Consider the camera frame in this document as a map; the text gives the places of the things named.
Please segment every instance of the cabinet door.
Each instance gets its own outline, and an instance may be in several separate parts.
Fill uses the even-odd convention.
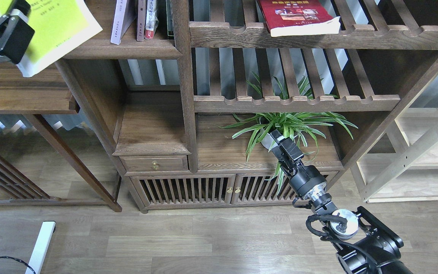
[[[231,203],[235,175],[131,177],[146,209],[212,207]]]
[[[321,172],[329,180],[337,171]],[[295,192],[288,184],[287,177],[283,177],[283,183],[278,192],[278,177],[271,178],[273,174],[238,174],[234,185],[231,204],[268,205],[268,204],[292,204]]]

